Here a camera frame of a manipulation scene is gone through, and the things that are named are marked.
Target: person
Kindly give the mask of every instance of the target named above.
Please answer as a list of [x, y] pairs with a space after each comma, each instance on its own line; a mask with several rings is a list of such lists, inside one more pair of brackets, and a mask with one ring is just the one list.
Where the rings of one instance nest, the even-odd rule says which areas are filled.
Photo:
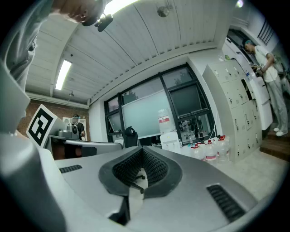
[[276, 136], [280, 137], [288, 133], [288, 115], [286, 104], [282, 94], [281, 80], [274, 68], [274, 56], [262, 46], [254, 46], [250, 40], [243, 40], [246, 51], [253, 53], [260, 65], [259, 74], [266, 82], [271, 99], [274, 114], [278, 120], [278, 126], [274, 128]]
[[72, 123], [74, 124], [74, 125], [76, 125], [77, 126], [77, 130], [79, 131], [79, 136], [78, 136], [78, 138], [80, 139], [80, 140], [82, 140], [82, 137], [85, 137], [85, 128], [84, 128], [84, 126], [83, 126], [83, 124], [82, 123], [80, 123], [80, 122], [78, 122], [78, 119], [79, 119], [80, 117], [79, 117], [79, 115], [74, 115], [73, 117], [72, 117]]
[[[0, 47], [0, 62], [25, 91], [29, 67], [35, 56], [36, 38], [41, 24], [49, 15], [61, 15], [67, 20], [94, 24], [104, 12], [106, 0], [37, 0], [30, 11], [19, 19]], [[16, 131], [16, 135], [26, 138]]]

